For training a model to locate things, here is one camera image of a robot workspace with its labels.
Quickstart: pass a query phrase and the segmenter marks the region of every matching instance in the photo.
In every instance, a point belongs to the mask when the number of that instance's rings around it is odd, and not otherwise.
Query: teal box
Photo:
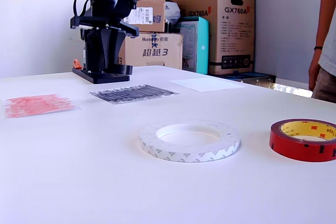
[[[208,74],[209,22],[201,17],[185,17],[176,27],[183,35],[182,69]]]

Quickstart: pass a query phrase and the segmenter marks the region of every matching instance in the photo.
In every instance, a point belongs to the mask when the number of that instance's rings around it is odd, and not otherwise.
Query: red tape
[[[294,137],[300,135],[316,136],[321,138],[321,141],[300,140]],[[270,147],[276,153],[298,161],[332,161],[336,159],[336,125],[306,119],[281,121],[271,128]]]

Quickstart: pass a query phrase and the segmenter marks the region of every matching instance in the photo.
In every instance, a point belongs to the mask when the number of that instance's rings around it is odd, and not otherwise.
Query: black cable
[[[86,11],[86,4],[87,4],[88,1],[89,1],[89,0],[86,0],[86,2],[85,2],[85,6],[84,6],[84,10],[83,10],[84,14],[85,14],[85,11]],[[74,11],[74,15],[75,15],[75,17],[78,17],[78,14],[77,14],[77,7],[76,7],[76,5],[77,5],[77,0],[75,0],[75,1],[73,2],[73,11]]]

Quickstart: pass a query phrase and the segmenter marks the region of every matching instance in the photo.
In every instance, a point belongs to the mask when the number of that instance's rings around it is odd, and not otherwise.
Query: red fiber sample
[[[22,118],[75,108],[69,99],[57,94],[8,99],[4,101],[4,106],[7,118]]]

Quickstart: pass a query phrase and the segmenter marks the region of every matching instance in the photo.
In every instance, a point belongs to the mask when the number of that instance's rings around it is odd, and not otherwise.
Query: person
[[[313,98],[336,103],[336,0],[321,0],[316,47],[309,69]]]

